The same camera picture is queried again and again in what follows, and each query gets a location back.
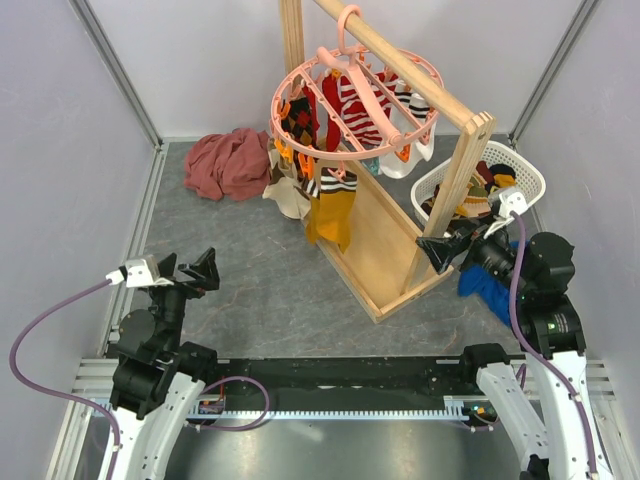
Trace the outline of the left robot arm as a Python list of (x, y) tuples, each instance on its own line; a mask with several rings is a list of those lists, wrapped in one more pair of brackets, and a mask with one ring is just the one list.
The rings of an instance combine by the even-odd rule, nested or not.
[(195, 262), (179, 264), (176, 254), (131, 259), (108, 280), (145, 292), (151, 304), (126, 314), (115, 345), (118, 364), (109, 399), (117, 425), (110, 434), (113, 459), (104, 459), (102, 479), (161, 479), (200, 393), (219, 382), (215, 351), (181, 340), (188, 301), (220, 286), (214, 248)]

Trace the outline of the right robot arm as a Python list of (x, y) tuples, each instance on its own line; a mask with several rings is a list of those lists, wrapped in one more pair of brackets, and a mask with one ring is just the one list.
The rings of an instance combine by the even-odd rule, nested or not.
[(419, 237), (437, 272), (453, 259), (479, 267), (509, 290), (511, 329), (525, 354), (540, 402), (534, 408), (504, 349), (496, 344), (464, 349), (458, 381), (484, 393), (516, 451), (523, 479), (611, 479), (588, 391), (586, 341), (567, 289), (575, 274), (573, 246), (540, 232), (516, 246), (508, 235), (487, 235), (470, 222), (449, 238)]

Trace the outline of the mustard yellow sock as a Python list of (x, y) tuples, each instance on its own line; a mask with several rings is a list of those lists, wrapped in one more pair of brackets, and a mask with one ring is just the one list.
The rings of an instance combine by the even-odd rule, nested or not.
[(311, 180), (305, 189), (310, 199), (310, 217), (305, 233), (308, 241), (315, 244), (323, 238), (333, 242), (342, 253), (351, 243), (350, 215), (356, 199), (358, 177), (346, 172), (342, 179), (324, 167), (320, 182)]

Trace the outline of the pink round clip hanger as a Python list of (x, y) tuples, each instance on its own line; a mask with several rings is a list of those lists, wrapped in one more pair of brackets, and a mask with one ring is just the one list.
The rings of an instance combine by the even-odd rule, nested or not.
[(389, 66), (374, 71), (367, 47), (346, 45), (346, 22), (360, 13), (346, 6), (337, 20), (337, 48), (318, 48), (273, 96), (275, 149), (306, 178), (327, 161), (330, 174), (343, 179), (347, 163), (371, 157), (386, 176), (403, 178), (433, 156), (436, 109)]

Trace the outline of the wooden hanger rack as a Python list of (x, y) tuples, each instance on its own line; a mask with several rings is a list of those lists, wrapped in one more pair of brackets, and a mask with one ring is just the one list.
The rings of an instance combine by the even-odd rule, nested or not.
[[(279, 5), (287, 74), (272, 99), (270, 129), (289, 191), (305, 205), (309, 241), (378, 322), (449, 276), (449, 268), (430, 266), (417, 239), (444, 235), (495, 120), (449, 93), (429, 61), (392, 46), (358, 6), (321, 8), (336, 23), (336, 45), (306, 56), (300, 3)], [(428, 161), (443, 118), (458, 142), (437, 174), (433, 212), (415, 223), (381, 179), (406, 178)]]

